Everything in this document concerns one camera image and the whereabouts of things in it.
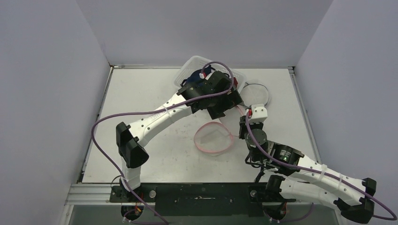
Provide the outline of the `white mesh laundry bag blue zipper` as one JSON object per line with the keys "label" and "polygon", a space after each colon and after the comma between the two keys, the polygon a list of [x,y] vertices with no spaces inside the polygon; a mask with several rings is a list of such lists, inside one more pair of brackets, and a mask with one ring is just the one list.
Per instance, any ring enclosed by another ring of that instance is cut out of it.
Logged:
{"label": "white mesh laundry bag blue zipper", "polygon": [[264,104],[265,107],[271,103],[271,93],[266,85],[258,82],[258,80],[252,80],[245,82],[240,96],[243,99],[243,106],[249,107],[256,104]]}

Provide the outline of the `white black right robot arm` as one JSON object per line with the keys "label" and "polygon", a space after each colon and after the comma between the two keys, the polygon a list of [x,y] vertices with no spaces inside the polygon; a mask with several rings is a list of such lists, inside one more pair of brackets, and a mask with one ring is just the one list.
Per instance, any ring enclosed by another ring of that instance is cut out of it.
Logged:
{"label": "white black right robot arm", "polygon": [[263,121],[241,116],[238,136],[245,140],[248,148],[245,163],[262,172],[272,172],[265,188],[269,200],[322,204],[360,224],[367,224],[373,218],[375,180],[346,176],[297,149],[269,141],[262,129]]}

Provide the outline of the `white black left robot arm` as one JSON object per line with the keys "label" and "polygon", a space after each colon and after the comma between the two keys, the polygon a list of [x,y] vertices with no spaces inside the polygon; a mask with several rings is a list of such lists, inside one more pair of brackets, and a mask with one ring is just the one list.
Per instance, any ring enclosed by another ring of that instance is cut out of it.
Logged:
{"label": "white black left robot arm", "polygon": [[149,159],[144,147],[160,132],[197,111],[206,110],[211,119],[225,116],[225,111],[243,102],[236,78],[214,71],[204,79],[185,84],[161,107],[158,113],[130,124],[116,126],[116,145],[122,157],[122,196],[128,202],[140,196],[141,166]]}

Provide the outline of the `dark red orange bra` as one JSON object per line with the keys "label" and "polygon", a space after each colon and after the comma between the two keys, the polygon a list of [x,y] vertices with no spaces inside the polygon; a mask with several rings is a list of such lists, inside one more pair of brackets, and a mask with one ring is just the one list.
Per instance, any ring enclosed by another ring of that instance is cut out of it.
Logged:
{"label": "dark red orange bra", "polygon": [[238,81],[237,81],[237,79],[235,77],[233,78],[233,84],[234,84],[235,89],[237,89]]}

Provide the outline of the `white mesh bag pink zipper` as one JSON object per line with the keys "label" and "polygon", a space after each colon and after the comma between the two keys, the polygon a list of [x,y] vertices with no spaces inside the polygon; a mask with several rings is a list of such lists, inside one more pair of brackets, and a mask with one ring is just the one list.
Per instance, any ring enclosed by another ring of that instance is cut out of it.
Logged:
{"label": "white mesh bag pink zipper", "polygon": [[218,156],[230,149],[238,137],[240,117],[244,107],[238,105],[225,116],[201,126],[193,137],[196,148],[206,154]]}

